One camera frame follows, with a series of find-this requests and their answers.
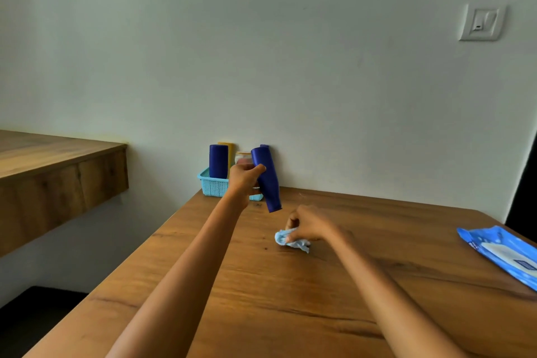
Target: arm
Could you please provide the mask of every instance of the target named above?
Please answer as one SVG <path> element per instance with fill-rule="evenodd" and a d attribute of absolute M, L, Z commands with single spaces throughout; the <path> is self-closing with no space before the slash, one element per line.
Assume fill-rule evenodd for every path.
<path fill-rule="evenodd" d="M 324 239 L 358 287 L 397 358 L 467 358 L 465 352 L 358 245 L 313 206 L 300 205 L 287 229 L 287 241 Z"/>
<path fill-rule="evenodd" d="M 186 356 L 235 224 L 264 171 L 263 165 L 232 167 L 228 191 L 124 329 L 107 358 Z"/>

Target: wooden table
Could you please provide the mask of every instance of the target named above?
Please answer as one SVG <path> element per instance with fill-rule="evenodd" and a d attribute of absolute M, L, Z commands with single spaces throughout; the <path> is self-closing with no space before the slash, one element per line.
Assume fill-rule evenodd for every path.
<path fill-rule="evenodd" d="M 282 188 L 283 211 L 250 202 L 235 229 L 189 357 L 392 357 L 333 252 L 278 246 L 300 203 L 325 208 L 471 356 L 537 354 L 537 294 L 463 242 L 496 224 L 472 210 Z M 218 199 L 198 192 L 27 357 L 103 357 Z"/>
<path fill-rule="evenodd" d="M 0 130 L 0 256 L 125 191 L 126 147 Z"/>

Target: white wall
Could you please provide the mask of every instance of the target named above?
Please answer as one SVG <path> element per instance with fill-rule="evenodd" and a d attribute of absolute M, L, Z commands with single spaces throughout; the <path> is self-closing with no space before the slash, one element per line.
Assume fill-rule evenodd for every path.
<path fill-rule="evenodd" d="M 509 4 L 500 41 L 457 41 L 468 1 Z M 537 125 L 536 0 L 0 9 L 0 127 L 131 144 L 129 192 L 0 259 L 0 304 L 90 290 L 198 190 L 217 140 L 273 145 L 282 185 L 503 221 Z"/>

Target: hand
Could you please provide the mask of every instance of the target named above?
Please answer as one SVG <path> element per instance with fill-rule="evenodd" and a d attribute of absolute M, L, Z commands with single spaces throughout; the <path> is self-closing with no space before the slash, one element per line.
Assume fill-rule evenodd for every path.
<path fill-rule="evenodd" d="M 259 194 L 257 179 L 264 173 L 266 167 L 262 164 L 254 166 L 252 163 L 239 163 L 229 169 L 229 186 L 226 194 L 236 196 L 244 208 L 248 206 L 250 196 Z"/>
<path fill-rule="evenodd" d="M 285 229 L 296 228 L 291 232 L 286 242 L 293 242 L 298 239 L 307 239 L 309 241 L 324 239 L 337 227 L 334 223 L 314 205 L 299 205 L 291 212 Z"/>

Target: left hand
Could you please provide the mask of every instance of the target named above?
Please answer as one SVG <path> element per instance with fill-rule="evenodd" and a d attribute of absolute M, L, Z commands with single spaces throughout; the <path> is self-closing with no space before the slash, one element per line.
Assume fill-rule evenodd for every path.
<path fill-rule="evenodd" d="M 252 163 L 240 163 L 234 165 L 229 170 L 229 186 L 226 192 L 229 196 L 236 196 L 241 201 L 241 205 L 246 208 L 250 196 L 259 194 L 257 179 L 264 173 L 266 167 L 262 164 L 254 166 Z"/>

